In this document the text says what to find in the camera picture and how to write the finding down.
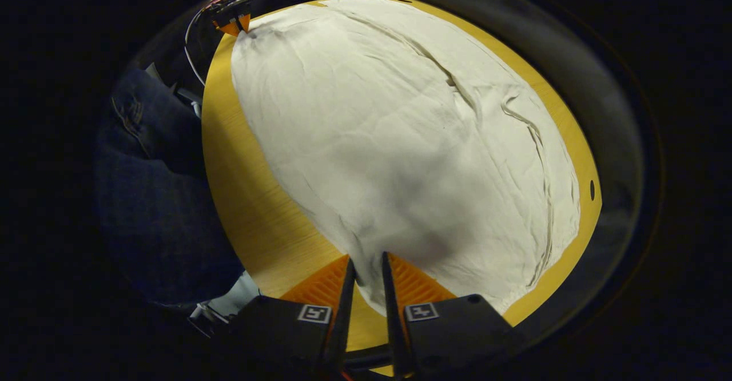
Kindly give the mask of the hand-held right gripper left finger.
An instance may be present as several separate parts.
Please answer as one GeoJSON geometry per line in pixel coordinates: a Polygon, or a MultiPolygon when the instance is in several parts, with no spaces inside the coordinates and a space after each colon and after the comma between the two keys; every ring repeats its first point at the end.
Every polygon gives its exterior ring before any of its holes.
{"type": "Polygon", "coordinates": [[[355,277],[345,255],[280,297],[255,297],[228,324],[230,365],[261,379],[342,379],[355,277]]]}

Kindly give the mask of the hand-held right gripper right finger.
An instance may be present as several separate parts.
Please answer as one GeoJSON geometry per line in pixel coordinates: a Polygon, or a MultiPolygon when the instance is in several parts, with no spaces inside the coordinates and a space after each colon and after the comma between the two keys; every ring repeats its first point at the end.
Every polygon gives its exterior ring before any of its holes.
{"type": "Polygon", "coordinates": [[[482,296],[458,297],[389,252],[382,273],[396,379],[462,379],[515,344],[512,326],[482,296]]]}

